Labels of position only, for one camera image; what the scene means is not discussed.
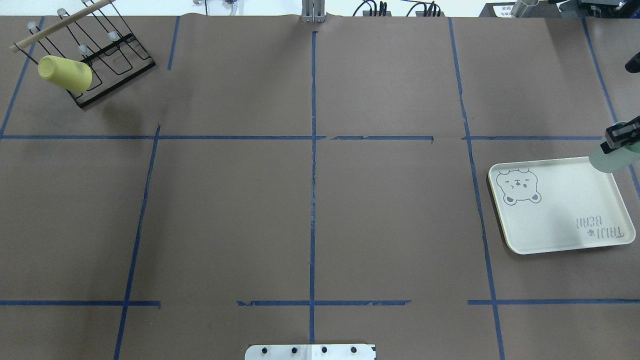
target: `white knob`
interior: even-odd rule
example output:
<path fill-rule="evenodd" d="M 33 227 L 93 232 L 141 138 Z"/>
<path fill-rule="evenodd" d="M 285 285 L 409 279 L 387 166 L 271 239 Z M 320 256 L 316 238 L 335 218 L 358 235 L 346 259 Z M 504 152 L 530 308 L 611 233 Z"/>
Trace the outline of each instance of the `white knob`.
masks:
<path fill-rule="evenodd" d="M 89 47 L 86 44 L 78 45 L 78 51 L 82 55 L 87 55 L 89 53 Z"/>
<path fill-rule="evenodd" d="M 117 41 L 120 37 L 118 36 L 118 32 L 117 31 L 112 31 L 109 33 L 109 40 L 111 41 Z"/>

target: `white background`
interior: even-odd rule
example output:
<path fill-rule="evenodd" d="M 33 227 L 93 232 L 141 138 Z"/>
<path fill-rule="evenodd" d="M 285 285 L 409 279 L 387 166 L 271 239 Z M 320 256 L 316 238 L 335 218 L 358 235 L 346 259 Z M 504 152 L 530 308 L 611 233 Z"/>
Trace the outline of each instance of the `white background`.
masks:
<path fill-rule="evenodd" d="M 485 3 L 499 0 L 438 0 L 442 11 L 451 17 L 477 17 Z M 361 0 L 326 0 L 326 11 L 334 15 L 352 16 Z M 413 6 L 402 0 L 387 0 L 388 10 L 394 16 L 405 16 Z M 210 15 L 229 15 L 231 7 L 224 0 L 207 0 Z M 114 5 L 122 15 L 183 15 L 204 13 L 204 0 L 199 5 L 192 0 L 117 0 Z M 64 8 L 74 13 L 84 5 L 81 0 L 0 0 L 0 15 L 55 15 Z M 238 0 L 237 15 L 300 15 L 301 0 Z"/>

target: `cartoon bear face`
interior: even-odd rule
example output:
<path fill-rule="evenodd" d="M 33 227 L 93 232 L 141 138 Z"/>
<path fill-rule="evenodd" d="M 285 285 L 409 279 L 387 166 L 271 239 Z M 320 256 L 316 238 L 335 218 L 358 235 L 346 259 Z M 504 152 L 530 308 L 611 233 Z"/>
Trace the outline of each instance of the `cartoon bear face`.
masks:
<path fill-rule="evenodd" d="M 500 171 L 495 182 L 504 193 L 504 202 L 507 205 L 515 205 L 518 201 L 529 200 L 537 204 L 542 200 L 542 196 L 538 192 L 538 177 L 527 169 L 509 170 L 508 172 Z"/>

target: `yellow cup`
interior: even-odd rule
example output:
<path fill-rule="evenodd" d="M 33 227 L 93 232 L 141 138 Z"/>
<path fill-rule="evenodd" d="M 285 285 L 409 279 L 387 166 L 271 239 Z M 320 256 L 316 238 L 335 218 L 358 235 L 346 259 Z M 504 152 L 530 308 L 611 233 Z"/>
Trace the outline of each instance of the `yellow cup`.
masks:
<path fill-rule="evenodd" d="M 89 65 L 52 55 L 40 60 L 38 74 L 46 81 L 75 93 L 86 91 L 93 77 Z"/>

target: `white tray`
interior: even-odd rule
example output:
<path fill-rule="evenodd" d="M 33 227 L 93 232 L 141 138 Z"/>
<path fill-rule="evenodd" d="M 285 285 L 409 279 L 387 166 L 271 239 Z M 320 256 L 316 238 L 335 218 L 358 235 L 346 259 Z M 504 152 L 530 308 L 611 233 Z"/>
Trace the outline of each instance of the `white tray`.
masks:
<path fill-rule="evenodd" d="M 496 164 L 488 177 L 507 246 L 517 254 L 636 238 L 613 175 L 597 171 L 589 158 Z"/>

